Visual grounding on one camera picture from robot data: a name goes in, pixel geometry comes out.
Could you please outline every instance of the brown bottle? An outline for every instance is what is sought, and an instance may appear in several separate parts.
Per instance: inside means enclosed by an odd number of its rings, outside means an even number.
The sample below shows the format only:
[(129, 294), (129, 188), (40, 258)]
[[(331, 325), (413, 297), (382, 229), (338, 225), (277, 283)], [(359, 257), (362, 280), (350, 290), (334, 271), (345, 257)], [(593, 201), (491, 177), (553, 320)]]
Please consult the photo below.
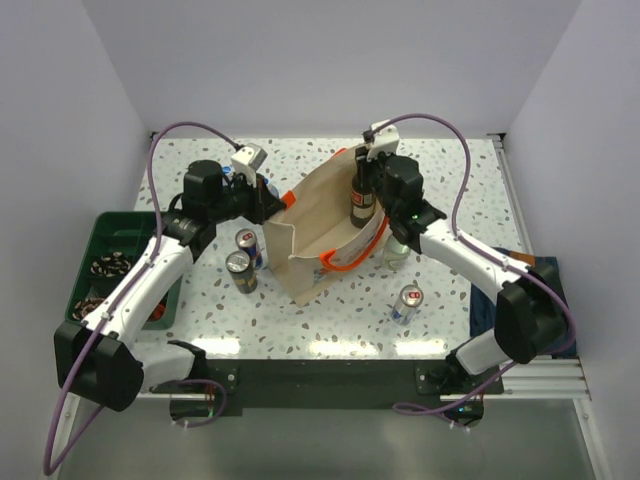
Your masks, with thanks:
[(351, 223), (354, 227), (364, 227), (375, 210), (375, 196), (373, 188), (365, 181), (364, 163), (366, 160), (357, 161), (358, 170), (351, 180)]

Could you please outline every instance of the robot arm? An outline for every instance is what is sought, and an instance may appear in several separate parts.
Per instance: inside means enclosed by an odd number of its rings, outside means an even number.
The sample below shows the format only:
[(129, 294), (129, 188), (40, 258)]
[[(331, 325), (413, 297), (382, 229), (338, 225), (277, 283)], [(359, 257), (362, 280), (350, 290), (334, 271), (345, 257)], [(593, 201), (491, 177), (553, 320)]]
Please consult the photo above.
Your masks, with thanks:
[[(57, 329), (54, 345), (60, 386), (80, 349), (104, 319), (108, 320), (106, 326), (76, 374), (71, 392), (121, 411), (138, 392), (151, 386), (191, 374), (206, 378), (204, 352), (192, 345), (169, 342), (144, 358), (136, 358), (132, 349), (149, 312), (213, 241), (218, 223), (243, 216), (262, 224), (285, 208), (256, 171), (265, 158), (266, 153), (257, 145), (240, 148), (231, 159), (236, 172), (231, 179), (223, 174), (219, 163), (211, 160), (189, 166), (183, 193), (172, 200), (162, 216), (160, 246), (153, 261), (150, 259), (158, 237), (149, 241), (142, 258), (81, 325), (65, 322)], [(182, 202), (180, 209), (176, 208), (178, 200)], [(127, 287), (132, 279), (137, 280)], [(117, 307), (109, 311), (114, 302)], [(194, 371), (201, 368), (205, 371)]]
[[(369, 132), (382, 123), (372, 125)], [(365, 145), (356, 150), (358, 171), (375, 191), (393, 235), (415, 252), (455, 269), (496, 305), (495, 328), (451, 352), (442, 381), (454, 385), (509, 359), (528, 363), (566, 334), (567, 319), (550, 296), (516, 273), (527, 272), (558, 293), (558, 272), (549, 265), (531, 268), (464, 232), (456, 236), (446, 215), (423, 198), (418, 163), (396, 155), (397, 129), (390, 125), (375, 135), (369, 132), (364, 134)], [(502, 264), (487, 256), (501, 259)]]

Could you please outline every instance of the bottle label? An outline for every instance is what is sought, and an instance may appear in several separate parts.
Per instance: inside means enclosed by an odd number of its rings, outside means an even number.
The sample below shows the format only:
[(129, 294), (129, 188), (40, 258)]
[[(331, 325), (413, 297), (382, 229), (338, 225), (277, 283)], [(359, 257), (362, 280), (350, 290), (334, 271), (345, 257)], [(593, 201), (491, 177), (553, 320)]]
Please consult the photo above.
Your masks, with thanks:
[(361, 208), (356, 205), (353, 206), (353, 216), (358, 218), (369, 218), (373, 215), (373, 205), (370, 207)]
[(368, 207), (373, 203), (373, 195), (371, 193), (363, 195), (351, 189), (351, 202), (359, 207)]

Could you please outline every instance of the dark blue cloth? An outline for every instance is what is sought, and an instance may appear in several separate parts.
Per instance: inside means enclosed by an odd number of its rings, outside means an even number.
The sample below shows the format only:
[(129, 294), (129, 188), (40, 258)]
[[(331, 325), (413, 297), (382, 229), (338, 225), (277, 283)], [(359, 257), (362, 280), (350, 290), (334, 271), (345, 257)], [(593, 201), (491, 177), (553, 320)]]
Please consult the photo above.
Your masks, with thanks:
[[(504, 248), (496, 248), (500, 253), (509, 255), (511, 252)], [(558, 259), (556, 257), (536, 257), (536, 263), (549, 263), (556, 270), (558, 268)], [(491, 300), (480, 291), (475, 285), (471, 285), (470, 295), (470, 307), (469, 307), (469, 326), (471, 337), (477, 337), (483, 334), (487, 330), (491, 330), (496, 324), (496, 307)], [(549, 350), (560, 347), (565, 342), (565, 337), (558, 339)], [(576, 342), (573, 342), (569, 348), (561, 353), (554, 355), (554, 357), (573, 357), (578, 354), (578, 348)]]

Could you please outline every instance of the bag handle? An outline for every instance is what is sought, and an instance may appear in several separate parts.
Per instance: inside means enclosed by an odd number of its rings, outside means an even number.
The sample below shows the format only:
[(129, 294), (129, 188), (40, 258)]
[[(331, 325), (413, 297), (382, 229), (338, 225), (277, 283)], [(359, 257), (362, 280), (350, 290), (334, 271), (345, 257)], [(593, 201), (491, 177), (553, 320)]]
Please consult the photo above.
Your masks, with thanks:
[(384, 220), (382, 221), (382, 225), (380, 225), (380, 228), (378, 229), (378, 233), (376, 233), (375, 238), (371, 241), (371, 243), (365, 249), (365, 251), (362, 252), (362, 254), (349, 265), (339, 266), (339, 265), (333, 265), (331, 263), (331, 258), (336, 254), (336, 249), (333, 248), (319, 255), (322, 266), (332, 272), (348, 272), (350, 270), (353, 270), (362, 262), (364, 262), (364, 260), (369, 256), (371, 251), (376, 247), (376, 245), (382, 238), (382, 234), (384, 233), (388, 224), (389, 224), (389, 218), (385, 215)]

